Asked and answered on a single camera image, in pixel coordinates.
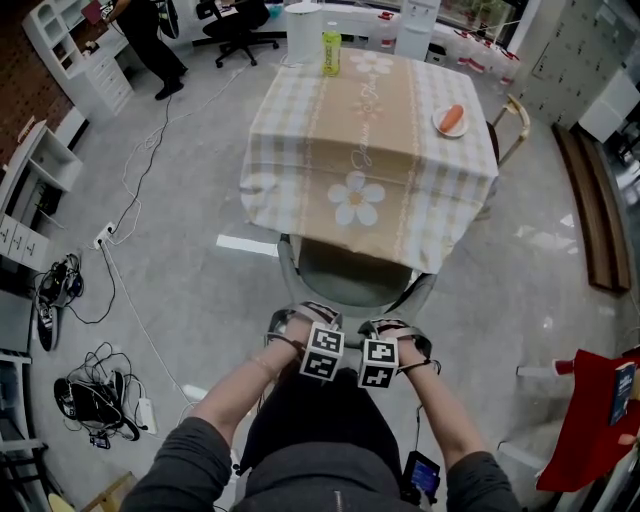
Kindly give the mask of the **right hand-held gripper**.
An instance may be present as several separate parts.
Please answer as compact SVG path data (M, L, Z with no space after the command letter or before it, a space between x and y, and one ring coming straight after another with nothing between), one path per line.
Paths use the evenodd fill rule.
M400 371L399 346L397 339L382 339L383 320L367 320L357 330L361 337L362 360L358 372L358 386L365 389L387 389L394 376ZM431 341L418 329L412 341L417 350L426 358L431 355Z

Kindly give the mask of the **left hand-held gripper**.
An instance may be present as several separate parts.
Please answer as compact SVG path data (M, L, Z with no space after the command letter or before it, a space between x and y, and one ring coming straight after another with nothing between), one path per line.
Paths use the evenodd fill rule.
M333 381L345 348L345 334L340 331L343 315L335 310L328 313L327 326L313 322L300 365L299 373L306 377Z

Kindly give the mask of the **grey armchair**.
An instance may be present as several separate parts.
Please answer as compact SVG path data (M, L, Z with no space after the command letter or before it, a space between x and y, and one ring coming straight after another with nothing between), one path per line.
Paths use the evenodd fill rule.
M343 317L353 333L367 320L400 319L413 324L437 276L395 262L283 234L277 244L290 297L324 304Z

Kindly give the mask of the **person's left forearm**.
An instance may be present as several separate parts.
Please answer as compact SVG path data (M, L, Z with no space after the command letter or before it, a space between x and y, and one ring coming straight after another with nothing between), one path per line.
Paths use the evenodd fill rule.
M298 356L287 342L271 342L220 380L190 412L212 425L229 446L240 422L267 386Z

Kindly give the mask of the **person's right forearm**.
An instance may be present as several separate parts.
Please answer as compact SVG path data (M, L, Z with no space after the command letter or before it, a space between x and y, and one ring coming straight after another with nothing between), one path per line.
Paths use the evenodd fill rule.
M410 341L400 343L400 365L407 367L405 375L419 397L445 467L450 470L466 456L485 452L486 446L462 403L424 360L425 356Z

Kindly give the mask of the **black office chair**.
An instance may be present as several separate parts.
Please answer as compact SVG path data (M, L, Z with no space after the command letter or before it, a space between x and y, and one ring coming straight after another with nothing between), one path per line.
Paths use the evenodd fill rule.
M269 9L264 0L234 0L230 7L234 12L225 16L221 14L216 0L199 0L195 8L199 20L215 17L202 28L202 32L220 42L221 55L215 60L216 67L222 68L224 59L238 50L247 55L251 66L256 66L257 60L250 47L264 44L270 44L274 50L280 47L276 39L256 32L269 20Z

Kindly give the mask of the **person's right hand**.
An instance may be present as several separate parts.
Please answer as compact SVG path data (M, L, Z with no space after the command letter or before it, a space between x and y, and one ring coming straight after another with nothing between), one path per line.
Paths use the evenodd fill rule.
M381 339L394 338L414 341L417 330L399 319L381 319L377 324L377 332Z

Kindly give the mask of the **person's left hand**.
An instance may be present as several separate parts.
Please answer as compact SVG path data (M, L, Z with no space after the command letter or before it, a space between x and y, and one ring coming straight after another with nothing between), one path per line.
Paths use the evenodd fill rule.
M272 317L269 332L283 335L303 348L307 346L314 322L329 325L332 313L323 305L313 301L303 301L278 310Z

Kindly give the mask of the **person's dark trousers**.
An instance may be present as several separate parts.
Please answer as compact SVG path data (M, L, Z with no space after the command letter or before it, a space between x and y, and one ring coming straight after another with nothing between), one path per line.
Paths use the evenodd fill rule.
M401 477L397 441L357 374L343 368L332 381L292 370L283 377L254 418L240 470L254 469L268 455L311 443L350 444L369 450Z

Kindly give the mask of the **black screen device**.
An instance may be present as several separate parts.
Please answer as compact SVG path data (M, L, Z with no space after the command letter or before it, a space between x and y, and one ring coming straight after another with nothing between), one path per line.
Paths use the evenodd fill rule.
M437 502L439 485L440 466L419 451L411 451L402 474L403 500L426 510Z

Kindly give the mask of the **person's grey sweater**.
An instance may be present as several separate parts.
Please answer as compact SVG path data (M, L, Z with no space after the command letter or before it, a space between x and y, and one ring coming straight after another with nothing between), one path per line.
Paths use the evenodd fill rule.
M209 423L189 417L158 451L121 512L214 512L231 474L230 448ZM447 474L448 512L522 512L510 482L488 452ZM373 452L340 443L295 444L267 456L230 512L425 512L401 497L389 467Z

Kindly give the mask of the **white power adapter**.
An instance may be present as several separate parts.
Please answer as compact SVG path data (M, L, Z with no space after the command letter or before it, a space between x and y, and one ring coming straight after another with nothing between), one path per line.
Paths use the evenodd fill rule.
M149 398L141 397L138 400L137 416L143 431L150 435L158 433L153 404Z

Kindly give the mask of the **white round plate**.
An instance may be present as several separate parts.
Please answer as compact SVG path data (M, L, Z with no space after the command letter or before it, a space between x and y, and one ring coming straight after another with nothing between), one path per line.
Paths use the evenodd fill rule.
M468 130L468 119L462 105L442 107L432 114L436 130L444 137L460 138Z

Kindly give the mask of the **orange carrot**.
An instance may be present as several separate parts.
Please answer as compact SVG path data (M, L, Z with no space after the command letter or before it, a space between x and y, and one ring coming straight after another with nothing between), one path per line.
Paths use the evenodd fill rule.
M460 104L452 105L447 110L447 112L445 113L444 117L442 118L439 124L440 131L443 133L451 132L456 127L456 125L460 122L463 115L464 115L464 107L462 105Z

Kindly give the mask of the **wooden step platform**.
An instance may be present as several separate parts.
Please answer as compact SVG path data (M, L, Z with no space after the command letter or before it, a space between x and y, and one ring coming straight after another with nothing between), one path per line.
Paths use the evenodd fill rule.
M612 185L596 142L583 129L555 123L552 133L571 183L583 235L590 286L622 295L632 276L626 238Z

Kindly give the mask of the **blue book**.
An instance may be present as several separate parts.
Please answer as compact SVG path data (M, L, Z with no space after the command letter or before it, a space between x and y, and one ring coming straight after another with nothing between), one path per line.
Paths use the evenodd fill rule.
M613 397L609 415L610 426L616 425L626 415L635 374L636 364L634 362L626 362L615 369Z

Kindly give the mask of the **yellow-green drink bottle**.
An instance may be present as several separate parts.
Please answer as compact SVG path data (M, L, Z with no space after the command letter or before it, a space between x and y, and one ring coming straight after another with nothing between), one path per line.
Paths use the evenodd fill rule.
M334 29L323 32L323 74L325 76L337 76L340 71L340 51L342 38Z

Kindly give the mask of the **white cylindrical appliance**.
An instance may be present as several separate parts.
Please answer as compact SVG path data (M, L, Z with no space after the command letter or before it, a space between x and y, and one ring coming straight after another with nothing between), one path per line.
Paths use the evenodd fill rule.
M287 57L289 66L320 60L322 51L322 5L303 0L285 7Z

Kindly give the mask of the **yellow wooden stool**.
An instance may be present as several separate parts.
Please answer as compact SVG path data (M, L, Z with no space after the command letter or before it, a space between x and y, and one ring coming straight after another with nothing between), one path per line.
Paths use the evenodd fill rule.
M84 508L76 509L55 493L47 496L51 512L119 512L126 496L137 484L137 478L128 472L99 493Z

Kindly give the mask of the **row of clear water jugs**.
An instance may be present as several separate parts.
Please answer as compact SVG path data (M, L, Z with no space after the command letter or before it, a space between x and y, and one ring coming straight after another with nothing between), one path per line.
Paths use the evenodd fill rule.
M392 19L392 27L398 32L400 14ZM499 88L513 82L520 65L519 57L508 52L492 40L483 38L476 31L445 27L436 22L431 43L446 48L444 66L455 71L492 76Z

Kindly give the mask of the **white water dispenser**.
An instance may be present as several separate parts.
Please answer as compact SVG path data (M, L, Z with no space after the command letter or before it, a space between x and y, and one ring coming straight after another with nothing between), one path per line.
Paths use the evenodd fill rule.
M441 0L403 0L394 54L424 61Z

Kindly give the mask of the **white cabinet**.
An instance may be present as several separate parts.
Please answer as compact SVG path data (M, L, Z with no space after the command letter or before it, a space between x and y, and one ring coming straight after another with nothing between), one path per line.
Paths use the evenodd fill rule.
M618 69L604 90L578 120L578 124L604 143L640 102L640 92L625 69Z

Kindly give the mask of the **low white shelf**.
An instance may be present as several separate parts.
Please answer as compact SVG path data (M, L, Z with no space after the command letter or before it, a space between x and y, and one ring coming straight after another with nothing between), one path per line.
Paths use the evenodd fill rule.
M31 228L32 207L16 204L20 197L33 199L38 184L70 192L82 167L44 121L35 124L10 161L0 166L0 257L42 271L49 239Z

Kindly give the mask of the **large black-framed window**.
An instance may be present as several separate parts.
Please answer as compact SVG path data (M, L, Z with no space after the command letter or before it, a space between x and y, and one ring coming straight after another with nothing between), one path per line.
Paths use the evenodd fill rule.
M528 0L441 0L437 21L503 39L516 28Z

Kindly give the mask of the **grey metal lockers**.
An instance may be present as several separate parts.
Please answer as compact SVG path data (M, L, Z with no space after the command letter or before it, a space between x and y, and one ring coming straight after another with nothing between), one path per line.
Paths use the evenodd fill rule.
M623 67L640 38L627 0L541 0L517 55L510 94L528 115L567 129Z

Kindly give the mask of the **white shelf desk unit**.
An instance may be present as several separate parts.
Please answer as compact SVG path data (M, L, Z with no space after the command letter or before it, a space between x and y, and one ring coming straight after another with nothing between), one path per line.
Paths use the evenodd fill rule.
M117 56L128 42L116 29L81 43L77 29L100 29L108 0L41 0L22 26L60 88L89 122L114 118L133 94Z

